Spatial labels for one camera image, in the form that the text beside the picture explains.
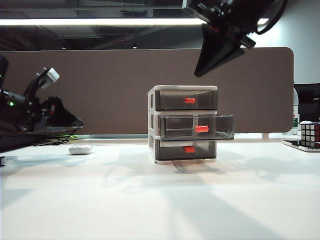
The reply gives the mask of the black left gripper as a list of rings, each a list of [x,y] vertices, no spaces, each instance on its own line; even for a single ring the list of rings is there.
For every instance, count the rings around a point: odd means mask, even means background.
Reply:
[[[19,132],[69,132],[82,129],[84,122],[65,109],[59,97],[46,97],[42,103],[37,97],[14,97],[18,112],[14,127]]]

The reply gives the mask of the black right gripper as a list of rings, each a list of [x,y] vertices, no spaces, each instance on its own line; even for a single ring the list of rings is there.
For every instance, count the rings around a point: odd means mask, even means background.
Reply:
[[[213,69],[245,54],[242,45],[252,48],[248,37],[257,27],[257,12],[252,0],[184,0],[182,9],[203,20],[203,43],[194,70],[202,77]]]

